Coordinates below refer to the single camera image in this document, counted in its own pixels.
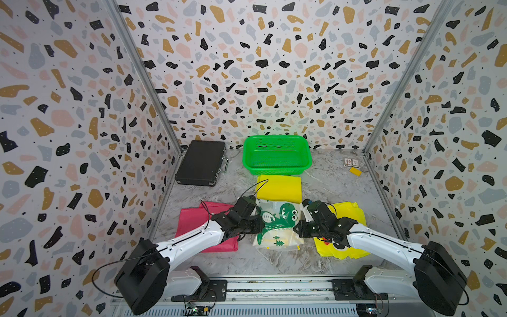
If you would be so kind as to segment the yellow duck raincoat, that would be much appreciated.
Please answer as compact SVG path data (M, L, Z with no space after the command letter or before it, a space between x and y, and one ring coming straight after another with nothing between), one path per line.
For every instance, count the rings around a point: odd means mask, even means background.
M367 225L364 211L355 202L334 203L328 206L329 210L336 218L348 217L358 221L362 225ZM337 249L333 244L314 238L315 246L321 257L334 257L339 260L359 259L368 256L370 253L356 248Z

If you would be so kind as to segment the pink raincoat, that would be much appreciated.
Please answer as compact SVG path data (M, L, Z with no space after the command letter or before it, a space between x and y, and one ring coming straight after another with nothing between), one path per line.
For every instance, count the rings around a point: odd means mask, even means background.
M204 202L196 208L182 209L178 220L176 237L186 234L187 232L190 232L207 222L209 216L205 210L205 207L207 207L211 215L215 215L221 212L227 212L232 207L232 205L217 202ZM202 253L224 253L237 251L238 237L234 237L228 239L223 243L220 243L219 245L203 250Z

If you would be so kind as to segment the white dinosaur raincoat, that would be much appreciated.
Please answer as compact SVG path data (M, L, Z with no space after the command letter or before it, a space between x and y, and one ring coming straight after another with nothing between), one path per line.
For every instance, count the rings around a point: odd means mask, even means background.
M294 232L294 228L302 220L300 206L264 199L258 199L256 203L264 227L256 234L253 246L268 250L299 250L304 239Z

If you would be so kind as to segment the plain yellow raincoat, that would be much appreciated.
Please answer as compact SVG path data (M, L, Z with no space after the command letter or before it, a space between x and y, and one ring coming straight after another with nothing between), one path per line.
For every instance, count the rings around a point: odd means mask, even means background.
M302 180L297 176L260 175L256 196L274 202L302 202Z

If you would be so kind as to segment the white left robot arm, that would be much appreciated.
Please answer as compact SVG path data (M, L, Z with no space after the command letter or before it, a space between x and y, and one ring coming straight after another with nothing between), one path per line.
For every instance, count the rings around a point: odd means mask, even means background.
M238 235L258 234L260 215L243 217L234 210L209 217L202 226L164 242L144 240L125 260L114 283L134 315L146 313L159 300L206 292L207 277L198 268L178 271L183 262Z

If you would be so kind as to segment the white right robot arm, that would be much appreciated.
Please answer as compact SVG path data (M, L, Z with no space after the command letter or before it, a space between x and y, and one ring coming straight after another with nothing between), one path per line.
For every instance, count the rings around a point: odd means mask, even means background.
M302 238L320 238L335 246L364 250L403 269L402 272L367 269L363 282L373 293L419 298L444 316L453 316L462 305L462 297L467 295L466 276L439 243L409 243L348 217L316 216L312 221L300 221L293 230Z

